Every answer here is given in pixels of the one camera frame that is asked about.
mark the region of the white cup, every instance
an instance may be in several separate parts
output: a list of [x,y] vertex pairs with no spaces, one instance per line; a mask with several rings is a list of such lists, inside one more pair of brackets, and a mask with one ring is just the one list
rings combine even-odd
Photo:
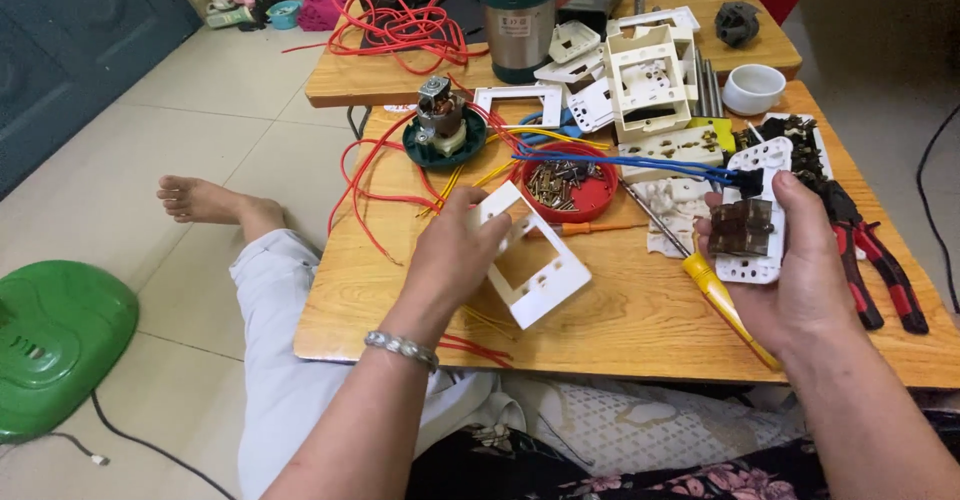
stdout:
[[786,78],[762,64],[743,64],[726,77],[724,106],[737,115],[757,115],[773,108],[786,88]]

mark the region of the pliers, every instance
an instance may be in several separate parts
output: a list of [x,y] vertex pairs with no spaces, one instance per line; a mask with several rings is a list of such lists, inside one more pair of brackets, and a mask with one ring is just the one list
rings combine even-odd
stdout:
[[[534,112],[520,120],[521,125],[529,125],[533,123],[536,119],[539,119],[544,116],[543,112]],[[584,131],[580,130],[580,127],[577,126],[576,120],[573,118],[573,113],[570,112],[570,108],[564,108],[559,114],[559,127],[554,129],[554,132],[557,134],[562,134],[564,136],[569,136],[570,138],[582,138]],[[520,139],[523,140],[527,145],[534,145],[537,143],[542,143],[547,141],[550,138],[543,134],[534,134],[534,133],[523,133],[520,135]]]
[[917,296],[913,286],[907,279],[904,269],[890,251],[877,238],[874,231],[880,223],[870,224],[863,221],[863,216],[857,210],[857,204],[850,198],[846,190],[835,181],[826,182],[820,192],[830,225],[837,236],[837,246],[840,249],[840,260],[846,272],[846,282],[856,301],[856,312],[860,316],[863,327],[869,331],[883,327],[883,316],[873,298],[867,291],[857,266],[857,256],[854,245],[867,253],[867,260],[880,273],[883,283],[887,285],[890,297],[893,299],[896,313],[903,323],[907,333],[927,334],[930,327],[924,318],[924,313],[917,303]]

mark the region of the label sticker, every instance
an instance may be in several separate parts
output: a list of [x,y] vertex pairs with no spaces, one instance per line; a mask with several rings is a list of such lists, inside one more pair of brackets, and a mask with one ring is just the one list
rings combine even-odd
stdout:
[[500,16],[500,35],[530,37],[533,16]]

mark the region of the green motor base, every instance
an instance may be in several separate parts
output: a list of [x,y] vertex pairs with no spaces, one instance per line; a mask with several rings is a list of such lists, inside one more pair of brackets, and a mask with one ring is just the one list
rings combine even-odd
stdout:
[[137,296],[78,261],[0,279],[0,443],[50,432],[87,398],[137,327]]
[[479,113],[466,107],[463,108],[463,120],[466,122],[466,141],[460,149],[445,157],[433,145],[417,143],[415,138],[422,127],[420,121],[414,117],[407,128],[403,129],[403,150],[407,157],[423,168],[442,168],[466,162],[487,142],[487,123]]

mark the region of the yellow screwdriver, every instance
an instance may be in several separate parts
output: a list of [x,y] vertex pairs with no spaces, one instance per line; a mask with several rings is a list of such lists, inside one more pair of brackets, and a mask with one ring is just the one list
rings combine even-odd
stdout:
[[664,222],[660,220],[653,211],[650,211],[646,202],[644,202],[640,195],[630,188],[622,178],[620,178],[620,186],[627,191],[627,194],[630,194],[630,197],[636,201],[636,204],[639,205],[643,211],[646,211],[647,216],[650,217],[650,221],[660,228],[660,231],[673,243],[673,246],[677,247],[679,253],[683,255],[683,270],[690,275],[693,282],[700,288],[703,297],[713,305],[717,312],[720,312],[720,315],[723,316],[726,323],[740,335],[740,338],[750,346],[750,349],[753,350],[761,361],[772,370],[780,370],[780,364],[777,359],[771,356],[770,352],[764,350],[761,344],[747,333],[747,329],[743,327],[743,322],[740,321],[740,315],[737,314],[737,308],[734,307],[734,301],[730,298],[730,294],[727,293],[726,287],[720,282],[716,273],[714,273],[707,263],[707,259],[699,252],[690,254],[690,251],[684,247],[684,244],[680,242],[677,236],[674,236],[673,232],[670,232]]

